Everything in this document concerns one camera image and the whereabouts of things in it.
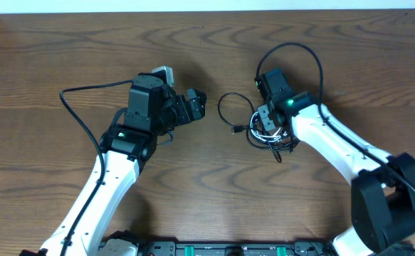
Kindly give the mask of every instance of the white wall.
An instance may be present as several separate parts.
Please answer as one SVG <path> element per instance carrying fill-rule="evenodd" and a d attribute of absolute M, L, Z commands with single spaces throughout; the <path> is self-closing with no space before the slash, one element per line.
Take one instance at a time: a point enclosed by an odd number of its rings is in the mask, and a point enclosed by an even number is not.
<path fill-rule="evenodd" d="M 415 9 L 415 0 L 0 0 L 0 14 L 308 9 Z"/>

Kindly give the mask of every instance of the wood grain surface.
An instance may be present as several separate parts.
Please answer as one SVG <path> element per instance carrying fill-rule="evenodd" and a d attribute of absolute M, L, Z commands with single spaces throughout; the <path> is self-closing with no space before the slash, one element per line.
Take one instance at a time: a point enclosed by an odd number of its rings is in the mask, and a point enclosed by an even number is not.
<path fill-rule="evenodd" d="M 84 186 L 95 150 L 58 92 L 133 78 L 168 65 L 176 90 L 207 93 L 206 116 L 159 146 L 106 234 L 129 229 L 179 240 L 332 239 L 350 226 L 350 187 L 300 144 L 278 164 L 230 133 L 216 112 L 226 92 L 262 102 L 253 77 L 279 43 L 313 48 L 325 68 L 325 103 L 372 144 L 415 157 L 415 11 L 272 11 L 0 15 L 0 255 L 37 250 Z M 317 69 L 280 50 L 297 91 L 317 92 Z M 94 135 L 127 105 L 128 85 L 67 94 Z M 231 121 L 247 104 L 225 100 Z M 410 239 L 415 243 L 415 235 Z"/>

